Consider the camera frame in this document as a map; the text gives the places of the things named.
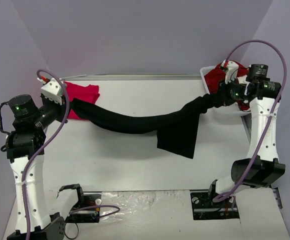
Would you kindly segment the black t shirt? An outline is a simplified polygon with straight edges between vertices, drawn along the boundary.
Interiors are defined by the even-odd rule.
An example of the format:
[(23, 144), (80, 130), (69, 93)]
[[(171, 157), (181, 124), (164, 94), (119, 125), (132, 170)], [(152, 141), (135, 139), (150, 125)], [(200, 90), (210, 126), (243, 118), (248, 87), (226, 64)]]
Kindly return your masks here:
[(156, 131), (157, 148), (193, 159), (201, 114), (224, 106), (224, 97), (205, 94), (185, 104), (180, 110), (156, 116), (128, 116), (74, 98), (71, 109), (78, 117), (96, 126), (121, 134), (142, 135)]

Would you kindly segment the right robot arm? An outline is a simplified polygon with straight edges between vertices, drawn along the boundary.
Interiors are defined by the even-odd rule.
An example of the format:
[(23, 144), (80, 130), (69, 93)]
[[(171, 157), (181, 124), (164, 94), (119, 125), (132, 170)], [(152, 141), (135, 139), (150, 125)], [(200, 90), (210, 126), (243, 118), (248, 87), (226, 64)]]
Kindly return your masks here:
[(218, 93), (226, 106), (237, 101), (247, 102), (251, 112), (251, 132), (246, 158), (233, 162), (230, 175), (216, 179), (207, 193), (207, 202), (219, 206), (235, 192), (247, 188), (265, 188), (286, 171), (279, 162), (276, 146), (276, 120), (283, 87), (267, 77), (268, 66), (252, 64), (247, 69), (245, 83), (239, 83), (239, 65), (224, 60), (220, 69), (225, 73), (218, 84)]

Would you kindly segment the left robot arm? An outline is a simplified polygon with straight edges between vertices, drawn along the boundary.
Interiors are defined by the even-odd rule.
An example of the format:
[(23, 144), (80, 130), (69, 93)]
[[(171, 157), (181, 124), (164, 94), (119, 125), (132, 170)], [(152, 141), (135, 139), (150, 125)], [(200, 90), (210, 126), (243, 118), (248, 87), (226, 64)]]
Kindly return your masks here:
[(17, 203), (17, 222), (9, 240), (62, 240), (66, 219), (72, 209), (86, 203), (79, 184), (62, 186), (50, 210), (45, 201), (43, 183), (44, 149), (50, 139), (44, 130), (54, 121), (66, 123), (69, 101), (42, 97), (37, 107), (28, 94), (13, 97), (5, 104), (14, 115), (14, 131), (9, 133), (1, 151), (6, 152), (12, 169)]

